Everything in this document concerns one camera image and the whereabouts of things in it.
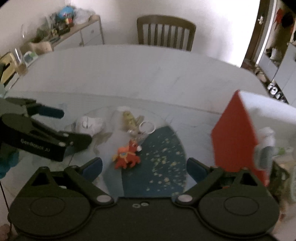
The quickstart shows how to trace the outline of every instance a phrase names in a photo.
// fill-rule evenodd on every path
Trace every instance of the table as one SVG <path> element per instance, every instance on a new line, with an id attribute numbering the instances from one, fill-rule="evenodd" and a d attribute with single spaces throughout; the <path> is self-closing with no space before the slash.
<path id="1" fill-rule="evenodd" d="M 257 77 L 219 60 L 170 48 L 100 45 L 41 56 L 14 91 L 121 96 L 222 113 L 238 90 L 266 95 Z"/>
<path id="2" fill-rule="evenodd" d="M 161 47 L 104 45 L 41 56 L 8 95 L 66 108 L 60 121 L 37 117 L 57 130 L 98 108 L 127 105 L 149 112 L 171 125 L 187 157 L 213 165 L 210 133 L 237 89 L 267 95 L 255 75 L 210 57 Z M 26 158 L 34 168 L 20 163 L 15 168 L 28 171 L 12 176 L 11 170 L 3 180 L 10 201 L 24 185 L 19 178 L 29 178 L 39 166 L 59 169 L 71 161 L 53 164 L 31 154 Z M 9 182 L 18 185 L 12 190 Z"/>

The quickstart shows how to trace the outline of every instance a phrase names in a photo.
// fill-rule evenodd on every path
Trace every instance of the red toy horse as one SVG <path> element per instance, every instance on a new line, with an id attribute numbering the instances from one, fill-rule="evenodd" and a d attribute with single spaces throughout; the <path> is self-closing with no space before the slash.
<path id="1" fill-rule="evenodd" d="M 128 146 L 120 147 L 117 150 L 117 155 L 113 156 L 113 161 L 117 161 L 115 165 L 115 169 L 122 167 L 123 169 L 127 168 L 127 164 L 130 164 L 130 167 L 134 167 L 136 163 L 140 163 L 141 160 L 138 156 L 136 156 L 138 144 L 137 142 L 130 140 Z"/>

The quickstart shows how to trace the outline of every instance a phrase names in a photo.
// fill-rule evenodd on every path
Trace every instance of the black wire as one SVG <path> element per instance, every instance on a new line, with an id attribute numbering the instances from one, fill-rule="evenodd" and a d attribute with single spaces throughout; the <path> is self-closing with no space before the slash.
<path id="1" fill-rule="evenodd" d="M 7 211 L 9 212 L 9 206 L 8 206 L 8 203 L 7 203 L 7 199 L 6 199 L 6 196 L 5 196 L 5 193 L 4 193 L 4 190 L 3 190 L 3 187 L 2 187 L 2 183 L 1 183 L 1 181 L 0 181 L 0 187 L 1 187 L 2 194 L 3 194 L 4 200 L 5 200 L 5 204 L 6 204 L 6 207 L 7 207 Z M 10 240 L 10 237 L 11 237 L 11 230 L 12 230 L 12 224 L 11 224 L 11 222 L 9 222 L 9 224 L 10 224 L 10 227 L 9 227 L 9 233 L 8 233 L 8 239 L 7 239 L 7 240 Z"/>

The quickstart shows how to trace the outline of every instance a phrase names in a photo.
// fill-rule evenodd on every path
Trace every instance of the blue speckled fabric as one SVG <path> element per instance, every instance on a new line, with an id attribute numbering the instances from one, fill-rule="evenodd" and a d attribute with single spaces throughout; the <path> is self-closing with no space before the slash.
<path id="1" fill-rule="evenodd" d="M 126 197 L 177 196 L 186 182 L 186 158 L 175 132 L 165 126 L 143 142 L 141 163 L 122 170 Z"/>

